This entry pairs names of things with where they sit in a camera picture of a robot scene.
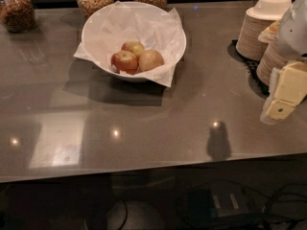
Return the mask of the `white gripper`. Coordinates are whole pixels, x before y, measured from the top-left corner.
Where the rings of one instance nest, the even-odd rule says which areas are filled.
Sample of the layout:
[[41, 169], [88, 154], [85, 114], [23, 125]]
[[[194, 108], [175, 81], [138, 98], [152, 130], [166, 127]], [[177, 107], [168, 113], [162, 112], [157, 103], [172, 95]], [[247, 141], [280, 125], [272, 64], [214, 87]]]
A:
[[[295, 0], [279, 24], [277, 51], [287, 59], [307, 59], [307, 0]], [[273, 68], [260, 121], [273, 125], [290, 116], [307, 95], [307, 64], [290, 61], [282, 69]]]

